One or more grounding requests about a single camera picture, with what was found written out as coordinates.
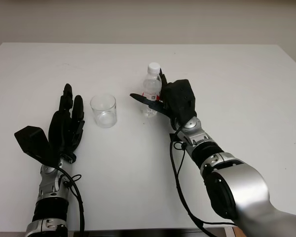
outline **water bottle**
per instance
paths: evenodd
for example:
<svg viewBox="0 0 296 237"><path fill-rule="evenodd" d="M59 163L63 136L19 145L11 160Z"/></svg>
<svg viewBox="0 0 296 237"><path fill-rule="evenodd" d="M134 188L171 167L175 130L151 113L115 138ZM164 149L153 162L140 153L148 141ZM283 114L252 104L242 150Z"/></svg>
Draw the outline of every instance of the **water bottle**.
<svg viewBox="0 0 296 237"><path fill-rule="evenodd" d="M160 65L158 63L149 63L147 75L143 82L143 96L151 101L159 100L161 92L161 78ZM141 111L145 117L150 118L157 114L157 111L148 107L148 105L142 104Z"/></svg>

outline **white table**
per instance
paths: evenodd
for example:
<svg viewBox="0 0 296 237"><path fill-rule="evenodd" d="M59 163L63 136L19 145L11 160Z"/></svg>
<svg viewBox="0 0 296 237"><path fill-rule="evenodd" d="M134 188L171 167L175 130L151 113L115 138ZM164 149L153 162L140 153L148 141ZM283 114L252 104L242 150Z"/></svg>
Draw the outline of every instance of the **white table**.
<svg viewBox="0 0 296 237"><path fill-rule="evenodd" d="M24 154L14 132L47 134L66 83L84 99L85 126L73 175L86 230L195 227L184 210L169 158L163 115L144 118L129 94L139 92L147 64L168 81L189 79L204 129L227 152L266 179L275 207L296 214L296 63L275 45L126 45L4 43L0 46L0 231L24 231L40 183L40 164ZM117 124L99 128L91 97L117 99ZM181 152L175 151L176 162ZM196 216L221 221L203 180L186 157L180 179ZM71 199L68 223L78 230Z"/></svg>

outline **empty glass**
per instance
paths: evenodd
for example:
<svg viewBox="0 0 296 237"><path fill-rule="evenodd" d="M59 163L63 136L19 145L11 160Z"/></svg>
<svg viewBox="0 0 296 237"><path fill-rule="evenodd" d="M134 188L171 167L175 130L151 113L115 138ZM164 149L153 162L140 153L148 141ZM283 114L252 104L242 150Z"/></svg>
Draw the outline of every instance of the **empty glass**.
<svg viewBox="0 0 296 237"><path fill-rule="evenodd" d="M95 122L99 127L112 127L117 122L116 99L110 94L95 95L90 101Z"/></svg>

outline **silver robotic arm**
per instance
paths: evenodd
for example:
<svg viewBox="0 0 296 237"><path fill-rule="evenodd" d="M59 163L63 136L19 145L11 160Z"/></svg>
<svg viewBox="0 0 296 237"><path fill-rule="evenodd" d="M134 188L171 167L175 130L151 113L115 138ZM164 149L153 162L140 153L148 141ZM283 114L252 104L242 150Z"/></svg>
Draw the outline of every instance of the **silver robotic arm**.
<svg viewBox="0 0 296 237"><path fill-rule="evenodd" d="M200 169L214 211L232 220L247 237L296 237L296 215L277 210L270 202L263 177L253 167L224 152L201 126L195 112L195 97L188 80L167 83L160 71L160 101L130 96L170 118L176 133L170 143L170 158L179 197L193 222L207 235L204 221L195 217L187 206L173 162L172 144L184 142L184 148Z"/></svg>
<svg viewBox="0 0 296 237"><path fill-rule="evenodd" d="M267 184L253 167L223 152L193 117L178 133L200 168L211 204L247 237L296 237L296 215L277 210Z"/></svg>
<svg viewBox="0 0 296 237"><path fill-rule="evenodd" d="M60 158L59 167L71 174L72 166ZM32 222L27 226L24 237L54 233L54 236L67 236L68 183L69 180L55 168L42 165L41 183Z"/></svg>

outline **black cable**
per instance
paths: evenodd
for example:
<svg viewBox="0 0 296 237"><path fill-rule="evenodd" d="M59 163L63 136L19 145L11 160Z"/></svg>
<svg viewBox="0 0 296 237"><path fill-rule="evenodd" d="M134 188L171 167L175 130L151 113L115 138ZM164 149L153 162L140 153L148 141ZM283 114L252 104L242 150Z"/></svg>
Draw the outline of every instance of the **black cable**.
<svg viewBox="0 0 296 237"><path fill-rule="evenodd" d="M177 176L179 176L179 172L180 172L180 170L181 170L181 167L182 167L182 164L183 164L184 157L185 157L185 150L183 150L183 156L182 156L181 164L180 164L179 169L178 169Z"/></svg>
<svg viewBox="0 0 296 237"><path fill-rule="evenodd" d="M180 148L177 148L177 147L176 147L176 144L180 144L181 147L180 147ZM184 149L182 148L182 144L183 144L183 142L175 142L175 143L173 144L173 147L174 147L174 149L181 151L181 150L184 150Z"/></svg>
<svg viewBox="0 0 296 237"><path fill-rule="evenodd" d="M83 235L84 235L83 202L82 202L82 198L81 198L81 194L79 192L79 189L78 189L78 187L77 187L77 185L75 183L75 180L73 180L73 178L65 170L63 170L62 168L60 168L58 166L51 166L51 167L57 169L60 172L62 172L69 179L69 182L74 187L74 190L76 192L76 195L74 194L74 196L77 198L78 205L79 205L79 219L80 219L79 237L83 237Z"/></svg>
<svg viewBox="0 0 296 237"><path fill-rule="evenodd" d="M73 179L73 181L77 182L79 179L81 179L81 177L82 177L81 174L76 174L76 175L74 175L74 176L72 177L72 179ZM77 195L76 195L76 194L74 193L74 191L73 191L73 186L72 186L71 184L69 184L69 182L68 182L68 187L69 187L71 193L75 196L75 198L78 198Z"/></svg>
<svg viewBox="0 0 296 237"><path fill-rule="evenodd" d="M182 130L182 127L180 127L174 134L174 136L172 137L171 139L171 142L170 142L170 160L171 160L171 165L172 165L172 169L173 169L173 172L174 172L174 177L175 177L175 180L176 180L176 185L177 185L177 190L178 190L178 194L179 194L179 197L180 197L180 200L182 202L182 205L184 206L184 208L186 209L188 215L190 216L190 218L192 219L192 221L194 222L194 224L201 230L203 231L205 234L207 234L209 237L216 237L214 234L210 233L208 230L206 230L203 226L204 224L210 224L210 225L219 225L223 222L220 222L220 223L211 223L211 222L204 222L200 219L198 219L196 216L193 215L193 213L191 212L191 210L189 209L188 205L187 205L187 202L184 198L184 195L183 195L183 192L182 192L182 189L181 189L181 186L180 186L180 181L179 181L179 177L178 177L178 173L177 173L177 170L176 170L176 167L175 167L175 163L174 163L174 159L173 159L173 142L174 142L174 139L176 138L176 136L178 135L178 133ZM227 225L235 225L234 223L224 223L224 224L227 224Z"/></svg>

